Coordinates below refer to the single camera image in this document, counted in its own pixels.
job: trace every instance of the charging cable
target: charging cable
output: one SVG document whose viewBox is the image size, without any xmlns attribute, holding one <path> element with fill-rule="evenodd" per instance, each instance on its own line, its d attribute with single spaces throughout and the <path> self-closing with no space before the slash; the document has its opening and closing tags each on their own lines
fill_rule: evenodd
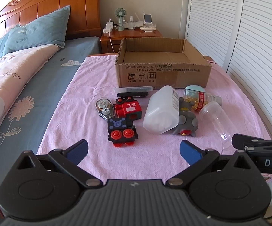
<svg viewBox="0 0 272 226">
<path fill-rule="evenodd" d="M 115 53 L 114 48 L 113 48 L 113 45 L 112 45 L 112 40 L 111 40 L 110 30 L 111 30 L 111 25 L 110 25 L 110 28 L 109 28 L 109 38 L 110 38 L 110 43 L 111 43 L 111 46 L 112 46 L 113 52 Z"/>
</svg>

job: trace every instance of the white louvered door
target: white louvered door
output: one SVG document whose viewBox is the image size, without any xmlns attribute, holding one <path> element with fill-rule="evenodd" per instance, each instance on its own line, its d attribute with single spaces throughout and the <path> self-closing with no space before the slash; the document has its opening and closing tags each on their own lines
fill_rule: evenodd
<svg viewBox="0 0 272 226">
<path fill-rule="evenodd" d="M 244 0 L 228 67 L 272 132 L 272 0 Z"/>
<path fill-rule="evenodd" d="M 203 55 L 223 65 L 237 0 L 190 0 L 187 40 Z"/>
</svg>

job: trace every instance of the gray plush cat toy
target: gray plush cat toy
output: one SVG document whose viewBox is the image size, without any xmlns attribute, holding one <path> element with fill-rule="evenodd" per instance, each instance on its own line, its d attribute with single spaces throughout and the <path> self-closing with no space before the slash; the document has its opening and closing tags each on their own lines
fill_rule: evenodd
<svg viewBox="0 0 272 226">
<path fill-rule="evenodd" d="M 199 127 L 196 115 L 191 112 L 193 105 L 194 102 L 186 102 L 183 97 L 179 98 L 179 124 L 172 128 L 173 134 L 196 136 Z"/>
</svg>

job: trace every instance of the shipping symbol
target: shipping symbol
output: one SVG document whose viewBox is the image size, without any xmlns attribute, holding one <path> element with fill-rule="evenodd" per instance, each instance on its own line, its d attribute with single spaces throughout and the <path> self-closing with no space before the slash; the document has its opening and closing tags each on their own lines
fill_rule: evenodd
<svg viewBox="0 0 272 226">
<path fill-rule="evenodd" d="M 156 72 L 147 73 L 147 78 L 148 79 L 156 79 Z"/>
<path fill-rule="evenodd" d="M 138 79 L 139 80 L 143 80 L 143 79 L 146 79 L 146 72 L 140 72 L 138 73 Z"/>
<path fill-rule="evenodd" d="M 128 73 L 129 80 L 136 80 L 136 73 Z"/>
</svg>

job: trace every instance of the table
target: table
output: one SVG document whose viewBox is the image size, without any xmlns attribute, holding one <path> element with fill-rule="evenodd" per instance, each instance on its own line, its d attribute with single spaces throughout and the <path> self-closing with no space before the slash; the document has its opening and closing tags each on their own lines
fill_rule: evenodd
<svg viewBox="0 0 272 226">
<path fill-rule="evenodd" d="M 115 53 L 118 53 L 121 40 L 123 38 L 132 38 L 132 37 L 162 37 L 161 33 L 158 30 L 153 32 L 144 32 L 140 30 L 139 27 L 136 27 L 134 30 L 125 29 L 123 31 L 114 30 L 110 32 L 112 45 Z M 113 53 L 113 49 L 110 42 L 109 33 L 103 33 L 100 38 L 102 53 Z"/>
</svg>

